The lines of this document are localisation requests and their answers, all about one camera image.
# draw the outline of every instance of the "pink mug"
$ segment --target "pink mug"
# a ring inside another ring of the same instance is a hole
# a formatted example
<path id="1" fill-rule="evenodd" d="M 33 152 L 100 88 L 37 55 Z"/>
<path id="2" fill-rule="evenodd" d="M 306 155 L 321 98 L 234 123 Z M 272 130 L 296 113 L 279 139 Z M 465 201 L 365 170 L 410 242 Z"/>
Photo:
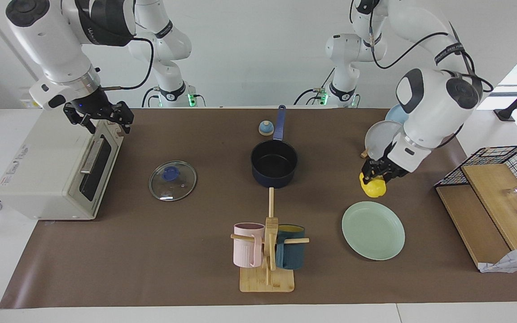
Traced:
<path id="1" fill-rule="evenodd" d="M 232 262 L 243 268 L 256 268 L 263 264 L 263 237 L 264 224 L 237 223 L 234 225 L 234 234 L 253 237 L 254 242 L 234 239 Z"/>

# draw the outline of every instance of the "white appliance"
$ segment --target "white appliance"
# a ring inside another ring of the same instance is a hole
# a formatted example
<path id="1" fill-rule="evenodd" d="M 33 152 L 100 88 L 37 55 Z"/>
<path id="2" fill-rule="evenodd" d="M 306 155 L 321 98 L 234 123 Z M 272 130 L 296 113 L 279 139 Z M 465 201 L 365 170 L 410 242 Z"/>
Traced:
<path id="1" fill-rule="evenodd" d="M 119 126 L 94 135 L 61 109 L 44 110 L 0 180 L 0 200 L 33 219 L 94 219 L 123 141 Z"/>

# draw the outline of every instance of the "black wire basket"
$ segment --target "black wire basket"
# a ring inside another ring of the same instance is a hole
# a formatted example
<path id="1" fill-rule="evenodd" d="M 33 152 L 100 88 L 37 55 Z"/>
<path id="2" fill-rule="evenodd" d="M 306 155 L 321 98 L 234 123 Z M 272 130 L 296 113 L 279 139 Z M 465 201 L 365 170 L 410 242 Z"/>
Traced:
<path id="1" fill-rule="evenodd" d="M 436 187 L 469 185 L 468 179 L 462 172 L 462 167 L 470 165 L 506 164 L 517 178 L 517 146 L 488 147 L 478 149 L 472 156 L 447 174 L 443 180 L 436 183 Z"/>

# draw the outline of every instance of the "mug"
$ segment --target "mug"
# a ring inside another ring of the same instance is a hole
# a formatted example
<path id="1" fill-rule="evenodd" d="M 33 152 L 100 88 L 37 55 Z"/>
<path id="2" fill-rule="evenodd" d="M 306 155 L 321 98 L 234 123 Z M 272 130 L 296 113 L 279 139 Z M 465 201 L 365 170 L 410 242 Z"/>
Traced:
<path id="1" fill-rule="evenodd" d="M 237 223 L 234 225 L 234 234 L 253 237 L 254 242 L 234 239 L 232 262 L 243 268 L 256 268 L 263 264 L 264 224 Z"/>
<path id="2" fill-rule="evenodd" d="M 286 239 L 304 238 L 304 227 L 293 224 L 279 225 L 276 237 L 276 266 L 296 270 L 304 264 L 304 243 L 285 244 Z"/>

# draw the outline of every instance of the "wooden board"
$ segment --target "wooden board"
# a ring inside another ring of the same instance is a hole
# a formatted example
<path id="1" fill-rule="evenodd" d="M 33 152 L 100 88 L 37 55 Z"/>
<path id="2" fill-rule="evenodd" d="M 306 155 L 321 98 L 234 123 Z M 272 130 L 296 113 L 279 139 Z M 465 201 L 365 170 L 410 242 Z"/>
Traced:
<path id="1" fill-rule="evenodd" d="M 266 268 L 241 268 L 239 288 L 241 292 L 292 292 L 294 272 L 277 268 L 271 271 L 271 284 L 267 285 Z"/>
<path id="2" fill-rule="evenodd" d="M 517 249 L 517 201 L 508 194 L 517 186 L 516 176 L 505 164 L 465 166 L 462 170 L 508 246 Z"/>
<path id="3" fill-rule="evenodd" d="M 469 185 L 436 188 L 474 264 L 498 262 L 510 252 L 494 221 Z"/>

